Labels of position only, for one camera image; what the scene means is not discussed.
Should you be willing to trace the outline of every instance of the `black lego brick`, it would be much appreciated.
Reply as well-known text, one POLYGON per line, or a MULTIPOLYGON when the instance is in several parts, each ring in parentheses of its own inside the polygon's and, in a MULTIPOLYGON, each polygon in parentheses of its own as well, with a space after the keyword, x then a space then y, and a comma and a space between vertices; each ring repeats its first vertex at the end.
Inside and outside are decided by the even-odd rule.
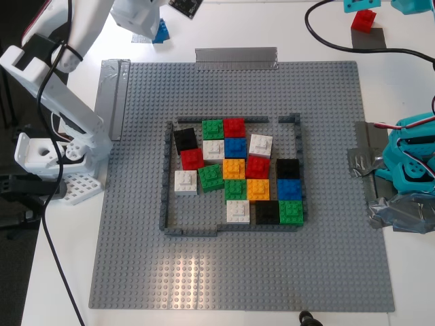
POLYGON ((279 225, 278 200, 259 200, 256 202, 257 225, 279 225))
POLYGON ((175 146, 177 148, 178 155, 181 151, 187 151, 188 149, 198 148, 196 142, 195 130, 193 128, 187 128, 183 130, 174 131, 175 146))
POLYGON ((278 158, 275 166, 277 179, 299 179, 300 168, 297 158, 278 158))
POLYGON ((370 33, 363 33, 351 29, 352 46, 354 49, 385 49, 385 37, 382 28, 371 29, 370 33))

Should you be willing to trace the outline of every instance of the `green lego brick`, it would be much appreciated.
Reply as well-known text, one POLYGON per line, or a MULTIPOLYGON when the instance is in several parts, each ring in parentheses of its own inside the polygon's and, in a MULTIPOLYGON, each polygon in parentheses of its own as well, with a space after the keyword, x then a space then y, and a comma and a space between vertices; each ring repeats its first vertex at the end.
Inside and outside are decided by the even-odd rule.
POLYGON ((224 178, 222 177, 219 164, 200 168, 198 169, 198 172, 204 192, 211 192, 212 190, 224 188, 224 178))
POLYGON ((304 214, 301 200, 279 201, 279 224, 304 225, 304 214))
POLYGON ((203 121, 203 140, 212 141, 224 139, 224 121, 206 120, 203 121))
POLYGON ((225 180, 225 203, 227 200, 246 200, 246 180, 225 180))

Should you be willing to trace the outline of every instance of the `white lego brick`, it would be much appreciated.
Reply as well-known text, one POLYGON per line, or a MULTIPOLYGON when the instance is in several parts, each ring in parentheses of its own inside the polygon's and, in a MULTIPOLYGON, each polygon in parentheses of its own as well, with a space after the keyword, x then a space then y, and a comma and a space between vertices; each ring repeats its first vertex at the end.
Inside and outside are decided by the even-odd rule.
POLYGON ((103 191, 101 182, 90 175, 69 173, 63 176, 63 181, 67 185, 67 194, 60 201, 65 204, 76 205, 103 191))
POLYGON ((249 201, 227 200, 226 223, 249 224, 249 201))
POLYGON ((272 136, 252 134, 251 144, 249 145, 249 154, 254 156, 261 156, 262 158, 271 158, 272 139, 272 136))
POLYGON ((212 164, 222 164, 225 158, 224 141, 203 141, 204 161, 212 164))
POLYGON ((189 196, 198 194, 196 171, 175 171, 175 195, 189 196))

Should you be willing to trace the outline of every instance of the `black cable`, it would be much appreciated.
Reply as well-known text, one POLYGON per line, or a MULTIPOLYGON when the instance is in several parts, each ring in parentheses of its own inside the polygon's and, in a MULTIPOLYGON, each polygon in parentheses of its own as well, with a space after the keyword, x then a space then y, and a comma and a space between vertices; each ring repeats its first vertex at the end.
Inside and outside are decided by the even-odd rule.
POLYGON ((328 46, 329 48, 338 50, 338 51, 344 51, 344 52, 351 52, 351 53, 404 53, 404 54, 410 54, 411 56, 418 56, 419 58, 422 58, 423 60, 429 61, 434 65, 435 68, 435 58, 432 58, 430 56, 426 56, 425 54, 421 52, 417 52, 414 50, 409 49, 400 49, 400 48, 387 48, 387 49, 353 49, 353 48, 346 48, 344 46, 338 46, 336 44, 330 43, 326 41, 325 39, 322 39, 314 30, 313 27, 311 27, 309 23, 309 16, 310 13, 313 12, 314 9, 320 7, 321 5, 324 5, 329 2, 333 2, 334 0, 323 0, 312 7, 310 7, 307 12, 305 13, 305 26, 307 26, 308 32, 314 36, 316 40, 318 40, 320 43, 324 44, 325 46, 328 46))
MULTIPOLYGON (((47 75, 44 77, 44 79, 43 79, 43 81, 41 83, 41 86, 39 87, 37 96, 36 96, 36 104, 37 104, 38 116, 39 116, 39 118, 41 120, 41 123, 43 124, 43 127, 46 129, 46 132, 48 133, 48 135, 49 135, 49 137, 50 137, 50 139, 51 139, 51 141, 53 143, 54 150, 56 151, 57 158, 58 158, 59 174, 58 174, 57 180, 56 180, 56 189, 59 187, 60 182, 62 181, 62 176, 63 176, 62 155, 60 154, 60 150, 59 150, 59 148, 57 146, 56 139, 54 138, 53 132, 51 131, 50 127, 48 126, 47 121, 44 118, 44 115, 42 114, 41 98, 42 98, 42 93, 44 92, 44 89, 47 86, 47 83, 49 82, 51 76, 53 75, 54 70, 56 69, 60 59, 62 58, 62 55, 65 53, 65 50, 67 49, 65 47, 65 44, 68 44, 69 36, 71 34, 72 17, 73 17, 73 4, 72 4, 72 0, 68 0, 68 19, 67 19, 67 30, 68 31, 67 31, 67 38, 60 45, 59 53, 58 53, 56 59, 54 60, 53 65, 51 66, 50 70, 48 71, 47 75)), ((56 249, 54 248, 53 241, 52 241, 52 238, 50 236, 50 233, 49 233, 48 227, 47 227, 47 221, 46 221, 47 206, 50 203, 51 199, 53 198, 54 194, 55 194, 55 192, 53 194, 48 196, 48 198, 47 198, 47 200, 46 200, 46 202, 45 202, 45 204, 43 206, 42 217, 41 217, 42 226, 43 226, 43 230, 44 230, 44 232, 45 232, 45 234, 47 236, 47 241, 48 241, 48 244, 50 245, 50 249, 52 251, 54 261, 56 262, 56 265, 57 265, 60 277, 62 278, 62 281, 63 281, 63 284, 65 286, 65 289, 67 290, 69 299, 71 300, 71 303, 72 303, 72 305, 74 307, 75 314, 77 315, 77 318, 79 319, 80 325, 81 326, 85 326, 85 324, 83 322, 83 318, 82 318, 82 316, 80 314, 80 311, 79 311, 79 309, 77 307, 77 304, 75 303, 73 294, 72 294, 72 292, 71 292, 71 290, 69 288, 69 284, 68 284, 67 278, 65 277, 65 274, 63 272, 62 266, 60 265, 60 261, 59 261, 59 258, 57 257, 56 249)))
MULTIPOLYGON (((3 48, 1 46, 1 40, 0 40, 0 56, 2 56, 2 55, 3 55, 3 48)), ((9 87, 9 82, 7 80, 6 71, 2 66, 0 66, 0 78, 3 80, 3 86, 5 88, 6 101, 7 101, 8 107, 9 107, 9 113, 11 115, 11 125, 17 126, 18 119, 15 115, 14 104, 12 103, 11 90, 9 87)))

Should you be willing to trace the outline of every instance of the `blue lego brick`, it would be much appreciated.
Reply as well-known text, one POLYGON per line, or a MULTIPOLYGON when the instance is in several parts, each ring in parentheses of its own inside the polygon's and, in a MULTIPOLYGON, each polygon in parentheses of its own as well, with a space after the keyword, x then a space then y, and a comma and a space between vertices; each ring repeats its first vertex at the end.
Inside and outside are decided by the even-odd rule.
POLYGON ((225 138, 225 158, 247 158, 246 139, 225 138))
POLYGON ((158 31, 156 34, 156 38, 153 40, 153 44, 155 43, 163 43, 163 41, 166 41, 170 39, 168 28, 166 27, 166 24, 164 23, 164 20, 160 19, 160 24, 158 25, 158 31))
POLYGON ((430 10, 430 0, 393 0, 391 6, 396 8, 402 14, 418 14, 430 10))
POLYGON ((300 179, 278 179, 278 200, 302 200, 300 179))
POLYGON ((345 12, 358 12, 360 10, 375 8, 381 6, 381 0, 343 0, 345 12))

